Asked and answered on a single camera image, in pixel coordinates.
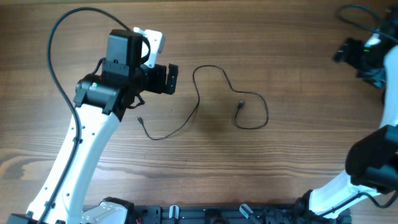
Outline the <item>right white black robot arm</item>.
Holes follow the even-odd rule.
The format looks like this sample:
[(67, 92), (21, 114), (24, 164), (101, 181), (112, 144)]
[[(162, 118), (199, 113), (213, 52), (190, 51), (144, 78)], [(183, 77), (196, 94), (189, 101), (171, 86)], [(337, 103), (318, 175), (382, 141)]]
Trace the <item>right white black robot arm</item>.
[(374, 18), (372, 36), (365, 42), (347, 39), (333, 59), (351, 65), (358, 78), (384, 91), (379, 129), (351, 147), (339, 175), (283, 210), (288, 222), (344, 223), (349, 208), (366, 198), (378, 208), (397, 199), (397, 6), (384, 19)]

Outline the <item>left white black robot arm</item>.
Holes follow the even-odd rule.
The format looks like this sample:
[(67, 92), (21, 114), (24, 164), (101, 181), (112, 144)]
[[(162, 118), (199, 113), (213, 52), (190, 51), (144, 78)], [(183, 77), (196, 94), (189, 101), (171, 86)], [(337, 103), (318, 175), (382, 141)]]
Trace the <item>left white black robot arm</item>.
[(9, 223), (137, 223), (134, 204), (108, 197), (84, 210), (88, 186), (103, 149), (127, 109), (136, 107), (141, 92), (175, 91), (176, 65), (158, 65), (164, 45), (159, 31), (113, 30), (101, 75), (90, 73), (76, 86), (75, 114), (47, 180), (25, 214)]

